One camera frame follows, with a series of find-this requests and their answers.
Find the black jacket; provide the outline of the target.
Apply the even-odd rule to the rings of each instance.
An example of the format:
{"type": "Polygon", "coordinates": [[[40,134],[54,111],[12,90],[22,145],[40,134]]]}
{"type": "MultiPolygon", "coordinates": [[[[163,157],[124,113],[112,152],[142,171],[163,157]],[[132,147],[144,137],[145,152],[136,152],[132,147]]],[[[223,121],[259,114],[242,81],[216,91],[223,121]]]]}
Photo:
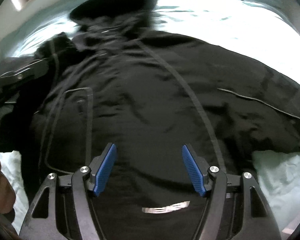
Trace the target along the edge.
{"type": "Polygon", "coordinates": [[[32,56],[48,72],[0,89],[0,152],[21,153],[30,208],[0,239],[280,239],[252,153],[300,150],[300,84],[250,57],[153,30],[157,0],[88,0],[32,56]],[[91,161],[117,159],[104,191],[91,161]],[[212,189],[194,189],[181,150],[205,158],[212,189]]]}

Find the light blue quilt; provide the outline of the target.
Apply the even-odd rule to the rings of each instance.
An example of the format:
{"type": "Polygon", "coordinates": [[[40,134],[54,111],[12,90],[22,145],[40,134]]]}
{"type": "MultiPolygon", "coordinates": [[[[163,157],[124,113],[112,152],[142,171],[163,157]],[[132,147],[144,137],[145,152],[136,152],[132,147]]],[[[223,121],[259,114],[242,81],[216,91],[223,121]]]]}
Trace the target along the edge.
{"type": "MultiPolygon", "coordinates": [[[[86,1],[0,0],[0,63],[7,58],[32,56],[40,45],[60,33],[74,38],[79,25],[70,19],[70,12],[86,1]]],[[[284,1],[291,2],[293,8],[299,6],[296,0],[284,1]]],[[[300,84],[300,33],[279,0],[157,0],[150,26],[250,57],[300,84]]],[[[265,160],[269,153],[290,157],[295,152],[300,150],[252,153],[255,178],[265,198],[254,156],[260,154],[265,160]]],[[[20,232],[30,208],[21,174],[21,153],[0,152],[0,162],[2,173],[15,191],[12,226],[20,232]]]]}

